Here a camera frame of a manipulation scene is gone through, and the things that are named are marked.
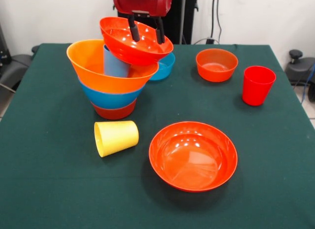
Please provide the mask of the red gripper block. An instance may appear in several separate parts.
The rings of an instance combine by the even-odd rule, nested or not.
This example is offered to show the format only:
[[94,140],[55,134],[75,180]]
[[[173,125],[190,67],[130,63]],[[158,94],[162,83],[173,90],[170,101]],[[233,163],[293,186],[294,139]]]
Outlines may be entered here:
[[135,23],[133,14],[148,14],[155,18],[156,36],[158,44],[165,43],[165,35],[163,28],[164,17],[171,8],[172,0],[113,0],[116,9],[123,14],[128,15],[128,24],[132,39],[135,42],[140,41],[138,27]]

